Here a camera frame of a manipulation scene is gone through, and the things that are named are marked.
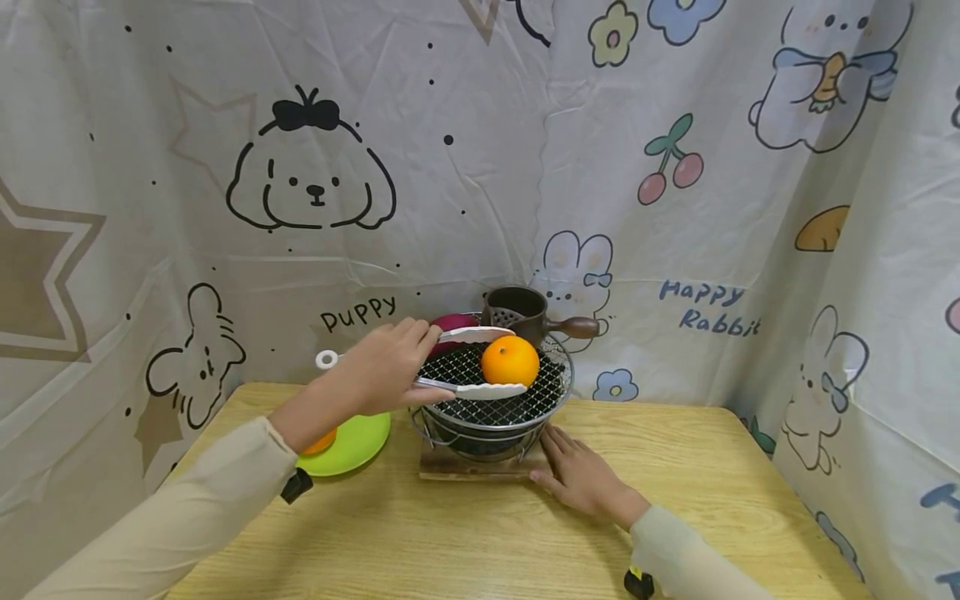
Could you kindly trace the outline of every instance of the wooden board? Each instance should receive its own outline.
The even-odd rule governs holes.
[[[430,481],[526,481],[534,468],[549,468],[540,443],[534,444],[522,461],[480,463],[460,456],[445,446],[420,447],[420,479]]]

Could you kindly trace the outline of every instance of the green plate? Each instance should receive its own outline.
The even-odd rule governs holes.
[[[390,413],[357,416],[340,425],[334,443],[317,454],[301,455],[297,466],[311,477],[342,475],[364,466],[390,437]]]

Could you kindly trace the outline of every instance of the orange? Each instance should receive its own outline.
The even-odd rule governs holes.
[[[329,448],[331,445],[333,445],[333,441],[336,439],[337,439],[337,430],[334,429],[330,433],[326,434],[325,436],[323,436],[322,438],[314,442],[313,445],[305,449],[303,451],[303,454],[320,454],[321,452]]]
[[[487,383],[521,383],[529,388],[540,371],[540,357],[530,342],[508,335],[487,346],[480,369]]]

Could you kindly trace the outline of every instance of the human arm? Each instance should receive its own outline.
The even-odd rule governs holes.
[[[377,329],[337,366],[268,418],[253,420],[204,452],[25,600],[145,600],[166,592],[229,544],[282,490],[299,452],[358,414],[449,399],[410,384],[440,335],[406,320]]]
[[[631,562],[677,600],[772,600],[682,520],[652,506],[586,444],[550,424],[540,438],[553,467],[531,478],[566,506],[615,523],[634,542]]]

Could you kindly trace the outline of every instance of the mini grill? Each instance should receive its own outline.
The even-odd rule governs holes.
[[[463,344],[434,356],[423,365],[420,376],[458,385],[486,383],[480,357],[487,346]],[[431,445],[448,446],[472,460],[522,459],[573,386],[573,362],[560,342],[545,336],[538,355],[537,379],[520,396],[486,401],[458,398],[425,406],[412,413],[414,426]]]

